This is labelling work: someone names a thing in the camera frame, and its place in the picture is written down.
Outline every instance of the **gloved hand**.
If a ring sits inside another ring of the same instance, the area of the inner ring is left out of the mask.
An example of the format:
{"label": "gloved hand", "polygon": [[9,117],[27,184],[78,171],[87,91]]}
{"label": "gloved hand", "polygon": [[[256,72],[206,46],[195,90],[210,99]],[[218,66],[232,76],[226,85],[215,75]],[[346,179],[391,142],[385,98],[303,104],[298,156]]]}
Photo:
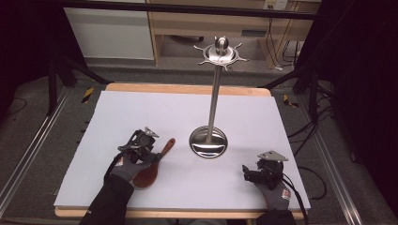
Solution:
{"label": "gloved hand", "polygon": [[254,183],[254,185],[263,193],[268,210],[287,210],[291,194],[282,181],[273,190],[270,190],[266,185],[258,183]]}
{"label": "gloved hand", "polygon": [[148,168],[152,162],[159,160],[159,154],[150,154],[142,163],[134,164],[130,161],[127,153],[112,168],[111,174],[117,175],[127,182],[131,181],[137,173],[143,169]]}

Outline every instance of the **gray carpet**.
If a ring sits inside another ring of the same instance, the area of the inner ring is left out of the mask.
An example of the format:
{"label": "gray carpet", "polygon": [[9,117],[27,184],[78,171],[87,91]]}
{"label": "gray carpet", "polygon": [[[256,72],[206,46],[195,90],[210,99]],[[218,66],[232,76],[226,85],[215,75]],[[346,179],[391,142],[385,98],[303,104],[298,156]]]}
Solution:
{"label": "gray carpet", "polygon": [[[213,80],[212,72],[208,71],[99,67],[93,68],[93,70],[104,78],[118,82],[212,84]],[[38,152],[3,218],[54,219],[54,221],[43,220],[52,224],[66,220],[66,218],[59,218],[54,214],[55,196],[53,191],[61,185],[79,140],[83,137],[84,129],[93,114],[100,90],[104,89],[103,85],[99,85],[85,76],[77,74],[77,77],[79,81],[71,89],[70,97],[63,112],[61,112]],[[225,72],[222,76],[222,85],[257,86],[268,83],[276,77],[277,75],[269,74],[265,77],[261,73]],[[299,130],[308,123],[301,109],[306,106],[300,105],[300,108],[294,108],[283,104],[283,94],[291,94],[290,86],[291,82],[287,82],[272,91],[272,95],[276,97],[287,134]],[[81,100],[88,87],[95,87],[95,91],[88,103],[83,104]],[[18,164],[24,150],[44,119],[47,110],[46,79],[39,79],[23,85],[18,90],[16,97],[24,98],[27,104],[22,111],[7,116],[0,124],[0,151],[2,155],[0,158],[2,168],[0,180],[2,187],[12,174],[13,168]],[[12,109],[18,108],[18,101],[18,99],[15,100]],[[321,100],[319,104],[320,110],[329,106],[329,102],[325,99]],[[397,218],[377,191],[372,179],[366,172],[366,168],[351,162],[349,148],[341,135],[342,132],[337,121],[330,115],[326,116],[319,123],[319,132],[322,133],[333,160],[342,173],[363,223],[398,224]],[[294,141],[300,141],[306,135],[307,133],[302,133],[291,140],[293,151],[300,145],[300,142]],[[346,224],[344,213],[330,185],[314,138],[304,145],[296,161],[299,166],[316,171],[328,185],[328,194],[324,199],[310,200],[312,205],[312,209],[309,211],[310,223]],[[304,170],[300,170],[300,174],[304,186],[311,196],[316,197],[322,194],[322,183],[316,176]]]}

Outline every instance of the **gray glove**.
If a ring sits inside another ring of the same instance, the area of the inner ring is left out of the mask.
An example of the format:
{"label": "gray glove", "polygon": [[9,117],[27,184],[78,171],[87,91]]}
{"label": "gray glove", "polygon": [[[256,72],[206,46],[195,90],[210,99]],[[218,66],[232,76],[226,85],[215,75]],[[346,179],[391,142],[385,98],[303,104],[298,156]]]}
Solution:
{"label": "gray glove", "polygon": [[115,164],[111,174],[117,175],[127,182],[131,181],[137,173],[146,169],[155,160],[157,155],[149,155],[144,162],[134,164],[130,161],[128,154],[123,154],[123,157]]}
{"label": "gray glove", "polygon": [[268,210],[287,210],[290,201],[290,190],[281,181],[276,188],[270,190],[267,186],[254,183],[266,199]]}

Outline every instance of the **brown wooden utensil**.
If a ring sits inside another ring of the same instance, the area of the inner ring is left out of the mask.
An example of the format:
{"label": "brown wooden utensil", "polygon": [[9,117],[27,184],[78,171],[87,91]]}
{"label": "brown wooden utensil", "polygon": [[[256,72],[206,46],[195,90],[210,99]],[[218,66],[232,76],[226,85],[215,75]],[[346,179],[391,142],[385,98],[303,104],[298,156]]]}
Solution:
{"label": "brown wooden utensil", "polygon": [[[175,142],[175,139],[170,139],[169,142],[167,142],[167,144],[161,151],[162,158],[173,147]],[[154,162],[148,168],[138,172],[138,174],[132,179],[132,183],[138,188],[148,188],[149,186],[151,186],[158,176],[158,168],[160,162],[161,160],[159,160],[158,162]]]}

